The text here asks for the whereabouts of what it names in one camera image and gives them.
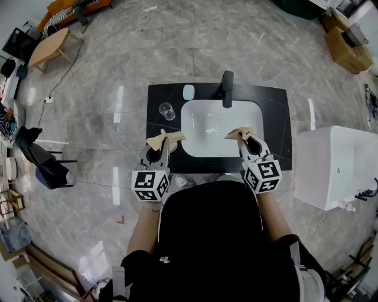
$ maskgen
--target round wooden table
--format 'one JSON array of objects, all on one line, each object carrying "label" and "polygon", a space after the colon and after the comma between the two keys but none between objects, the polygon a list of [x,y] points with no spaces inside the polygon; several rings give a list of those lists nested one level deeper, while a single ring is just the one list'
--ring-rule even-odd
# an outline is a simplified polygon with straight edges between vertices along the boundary
[{"label": "round wooden table", "polygon": [[71,35],[68,28],[63,28],[37,45],[30,57],[29,66],[37,67],[43,72],[38,65],[58,55],[62,55],[67,61],[73,64],[73,61],[63,52],[63,45],[67,37],[71,37],[80,43],[83,42],[82,39]]}]

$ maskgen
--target black shirt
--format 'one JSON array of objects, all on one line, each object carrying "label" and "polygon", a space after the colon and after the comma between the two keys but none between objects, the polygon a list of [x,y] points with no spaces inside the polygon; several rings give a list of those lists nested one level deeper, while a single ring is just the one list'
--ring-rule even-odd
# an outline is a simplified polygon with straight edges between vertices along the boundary
[{"label": "black shirt", "polygon": [[[129,301],[299,301],[289,246],[298,241],[301,264],[323,269],[296,235],[268,243],[252,191],[231,181],[206,183],[171,195],[153,255],[125,257]],[[100,301],[111,301],[112,282]]]}]

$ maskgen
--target power strip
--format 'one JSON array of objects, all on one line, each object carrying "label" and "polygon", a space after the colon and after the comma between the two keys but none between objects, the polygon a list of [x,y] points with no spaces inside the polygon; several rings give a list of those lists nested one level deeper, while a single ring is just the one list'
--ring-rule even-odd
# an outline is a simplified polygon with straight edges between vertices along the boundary
[{"label": "power strip", "polygon": [[53,97],[47,97],[46,99],[45,99],[45,103],[52,103],[54,101],[54,98]]}]

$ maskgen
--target cardboard box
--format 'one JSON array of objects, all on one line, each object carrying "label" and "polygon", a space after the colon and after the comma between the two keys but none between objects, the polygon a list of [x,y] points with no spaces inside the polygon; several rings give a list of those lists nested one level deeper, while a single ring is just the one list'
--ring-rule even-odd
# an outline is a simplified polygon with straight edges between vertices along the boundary
[{"label": "cardboard box", "polygon": [[367,48],[364,45],[350,47],[345,42],[341,35],[342,33],[343,31],[339,27],[334,27],[325,35],[325,41],[331,52],[332,59],[354,74],[368,70],[373,65],[373,60]]},{"label": "cardboard box", "polygon": [[343,19],[333,8],[323,13],[319,20],[326,32],[331,31],[334,27],[339,27],[343,31],[346,31],[350,26],[348,20]]}]

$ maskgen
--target black countertop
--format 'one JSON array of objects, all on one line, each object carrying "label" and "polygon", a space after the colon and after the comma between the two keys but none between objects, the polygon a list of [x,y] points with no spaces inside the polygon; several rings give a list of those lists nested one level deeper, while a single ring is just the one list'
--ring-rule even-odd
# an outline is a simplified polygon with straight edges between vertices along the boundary
[{"label": "black countertop", "polygon": [[[187,102],[183,99],[183,88],[191,84],[195,88],[195,100],[217,100],[219,83],[161,84],[148,87],[146,137],[181,130],[181,108]],[[281,170],[291,170],[291,127],[286,90],[262,86],[233,86],[233,100],[253,101],[263,114],[264,139]],[[168,121],[159,113],[159,105],[169,102],[176,118]],[[171,153],[169,167],[171,173],[234,173],[242,170],[240,157],[194,157],[186,153],[178,142]]]}]

